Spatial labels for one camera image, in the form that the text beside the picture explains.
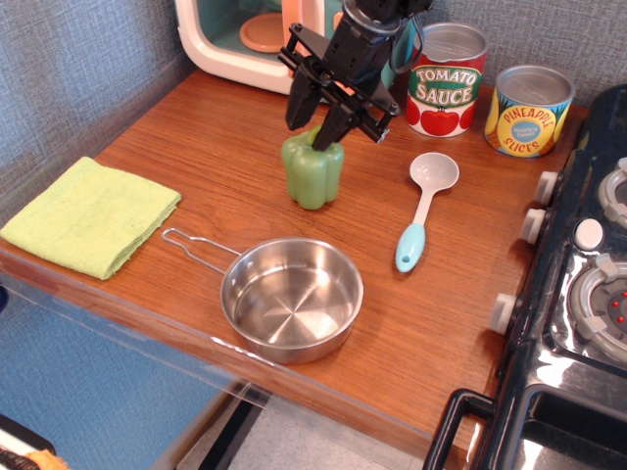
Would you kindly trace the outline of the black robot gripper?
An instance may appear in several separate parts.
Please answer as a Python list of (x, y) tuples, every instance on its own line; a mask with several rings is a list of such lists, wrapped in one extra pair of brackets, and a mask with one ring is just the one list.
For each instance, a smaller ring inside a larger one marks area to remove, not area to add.
[(345, 4), (330, 40), (299, 23), (279, 60), (294, 72), (286, 110), (290, 130), (305, 126), (318, 105), (329, 112), (313, 141), (325, 151), (352, 129), (360, 129), (376, 143), (389, 132), (399, 105), (381, 80), (401, 32), (399, 4)]

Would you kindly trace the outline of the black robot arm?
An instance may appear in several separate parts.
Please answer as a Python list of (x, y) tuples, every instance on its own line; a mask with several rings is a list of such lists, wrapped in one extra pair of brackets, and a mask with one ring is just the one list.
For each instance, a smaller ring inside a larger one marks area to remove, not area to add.
[(321, 101), (330, 109), (312, 147), (324, 151), (354, 128), (374, 142), (389, 132), (400, 107), (381, 79), (385, 66), (396, 73), (413, 62), (394, 64), (394, 53), (406, 28), (421, 29), (419, 14), (430, 1), (345, 1), (331, 38), (300, 23), (289, 27), (278, 59), (293, 72), (286, 111), (291, 130), (305, 126)]

